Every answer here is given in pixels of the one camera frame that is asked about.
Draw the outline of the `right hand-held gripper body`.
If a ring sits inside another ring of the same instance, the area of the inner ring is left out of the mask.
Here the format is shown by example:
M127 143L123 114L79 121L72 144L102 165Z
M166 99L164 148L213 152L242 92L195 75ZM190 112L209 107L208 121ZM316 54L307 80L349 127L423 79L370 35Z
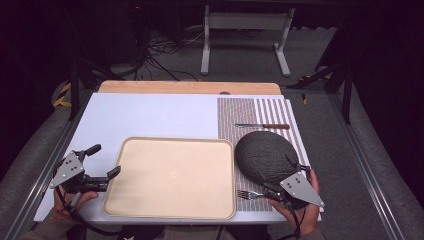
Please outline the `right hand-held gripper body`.
M283 178L277 184L273 184L277 191L276 198L265 195L264 188L263 195L279 202L284 207L292 209L300 209L308 204L314 204L323 208L325 203L311 185L310 167L300 166L300 170L294 169L293 173Z

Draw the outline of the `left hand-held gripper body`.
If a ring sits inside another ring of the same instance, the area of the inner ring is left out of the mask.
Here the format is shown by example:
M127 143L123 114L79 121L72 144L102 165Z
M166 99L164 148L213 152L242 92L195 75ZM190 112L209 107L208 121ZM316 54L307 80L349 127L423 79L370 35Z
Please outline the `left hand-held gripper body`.
M85 157L79 155L81 151L71 151L59 164L49 188L62 186L71 194L86 193L89 191L105 192L109 179L107 177L90 177L85 173L83 162Z

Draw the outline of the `metal fork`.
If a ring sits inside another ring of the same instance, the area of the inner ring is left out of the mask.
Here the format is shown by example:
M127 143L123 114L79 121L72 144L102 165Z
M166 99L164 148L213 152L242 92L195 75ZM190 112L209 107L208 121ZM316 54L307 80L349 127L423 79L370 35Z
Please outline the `metal fork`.
M245 200L255 200L257 198L263 197L262 193L257 193L254 191L237 190L236 193L238 197Z

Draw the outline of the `beige rectangular tray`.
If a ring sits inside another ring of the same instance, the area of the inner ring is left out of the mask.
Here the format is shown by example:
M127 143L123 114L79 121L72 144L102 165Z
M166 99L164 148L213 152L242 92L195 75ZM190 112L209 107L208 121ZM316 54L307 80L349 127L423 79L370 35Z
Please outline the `beige rectangular tray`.
M221 220L236 211L226 140L132 137L117 165L103 204L109 216Z

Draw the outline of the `person's right hand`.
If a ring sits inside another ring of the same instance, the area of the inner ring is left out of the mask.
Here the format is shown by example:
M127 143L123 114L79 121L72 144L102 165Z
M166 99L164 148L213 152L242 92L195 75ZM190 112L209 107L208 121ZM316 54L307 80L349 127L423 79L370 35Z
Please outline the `person's right hand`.
M318 216L320 213L320 208L318 206L309 204L303 209L295 210L294 213L296 214L299 222L299 224L296 224L294 216L290 210L275 200L269 199L268 203L285 217L289 226L294 231L298 231L300 237L305 237L318 229Z

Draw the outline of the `person's left hand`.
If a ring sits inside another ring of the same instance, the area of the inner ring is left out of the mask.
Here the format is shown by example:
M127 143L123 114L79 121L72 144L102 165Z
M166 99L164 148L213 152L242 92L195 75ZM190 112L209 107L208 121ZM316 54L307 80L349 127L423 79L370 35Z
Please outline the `person's left hand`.
M70 204L75 208L76 211L80 211L83 205L90 200L96 199L99 194L94 191L89 191L81 195L67 193L62 186L59 186L54 190L54 208L67 213L64 208L66 204Z

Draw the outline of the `dark round textured plate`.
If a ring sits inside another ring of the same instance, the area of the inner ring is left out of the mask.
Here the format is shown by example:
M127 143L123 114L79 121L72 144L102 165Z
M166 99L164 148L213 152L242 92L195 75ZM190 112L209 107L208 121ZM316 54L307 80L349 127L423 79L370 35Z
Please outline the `dark round textured plate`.
M260 173L277 184L294 172L286 155L299 163L298 154L284 137L269 131L254 131L243 136L235 147L235 161L250 181L262 185Z

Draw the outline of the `black stand legs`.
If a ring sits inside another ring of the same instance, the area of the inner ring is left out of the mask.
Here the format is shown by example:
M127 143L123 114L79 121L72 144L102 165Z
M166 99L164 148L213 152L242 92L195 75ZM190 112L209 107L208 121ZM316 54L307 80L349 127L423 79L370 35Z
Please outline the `black stand legs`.
M70 64L71 113L69 120L74 120L80 111L79 83L82 83L86 89L91 90L97 86L93 70L99 72L105 79L122 80L122 77L111 70L102 68L81 55L75 56Z
M318 71L312 76L305 77L298 83L289 85L288 89L303 89L304 87L324 79L329 76L328 82L324 85L326 93L336 94L340 87L343 87L343 99L341 114L346 124L350 125L350 103L353 88L353 78L351 66L347 63L339 63L333 66L326 67L325 69Z

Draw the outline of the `striped placemat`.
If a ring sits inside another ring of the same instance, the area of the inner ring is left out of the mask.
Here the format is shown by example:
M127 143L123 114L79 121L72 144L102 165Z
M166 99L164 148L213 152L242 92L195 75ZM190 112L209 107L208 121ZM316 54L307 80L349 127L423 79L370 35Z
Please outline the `striped placemat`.
M299 164L309 166L309 159L300 136L291 103L284 98L219 98L218 106L218 137L230 141L235 147L238 141L254 131L269 131L288 140L298 154ZM241 128L235 123L246 124L288 124L290 129ZM237 190L254 191L263 194L263 185L258 185L246 178L239 170L235 161L235 188ZM242 211L271 211L269 198L245 200L237 196L236 205Z

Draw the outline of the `wooden board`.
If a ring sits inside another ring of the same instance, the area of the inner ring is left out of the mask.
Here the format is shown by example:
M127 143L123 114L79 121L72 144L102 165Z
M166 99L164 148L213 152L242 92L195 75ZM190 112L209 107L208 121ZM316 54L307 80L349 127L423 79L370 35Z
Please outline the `wooden board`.
M275 83L107 80L99 93L280 95Z

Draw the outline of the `grey metal stand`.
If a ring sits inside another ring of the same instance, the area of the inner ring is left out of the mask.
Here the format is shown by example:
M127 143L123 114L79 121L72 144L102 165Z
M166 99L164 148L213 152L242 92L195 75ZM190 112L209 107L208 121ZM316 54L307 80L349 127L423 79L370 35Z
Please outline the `grey metal stand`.
M294 18L295 9L289 8L286 13L235 13L212 12L210 6L205 6L204 12L204 45L200 73L209 73L211 53L210 30L273 30L282 33L281 40L273 45L282 75L289 77L291 72L284 54L284 47Z

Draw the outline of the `aluminium rail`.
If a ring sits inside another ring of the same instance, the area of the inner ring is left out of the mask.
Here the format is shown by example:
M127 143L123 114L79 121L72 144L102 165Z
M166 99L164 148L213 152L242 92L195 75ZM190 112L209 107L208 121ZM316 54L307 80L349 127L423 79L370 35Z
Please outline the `aluminium rail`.
M378 215L390 240L406 240L405 236L388 204L386 196L371 169L365 153L363 152L358 138L356 137L351 125L347 124L341 111L341 103L335 94L328 95L329 103L335 111L337 121L341 125L343 133L346 135L355 157L355 164L366 185L368 193L372 199Z
M56 107L0 182L0 240L16 240L33 225L52 168L65 154L91 95L90 90L80 94L80 109L73 119L70 108Z

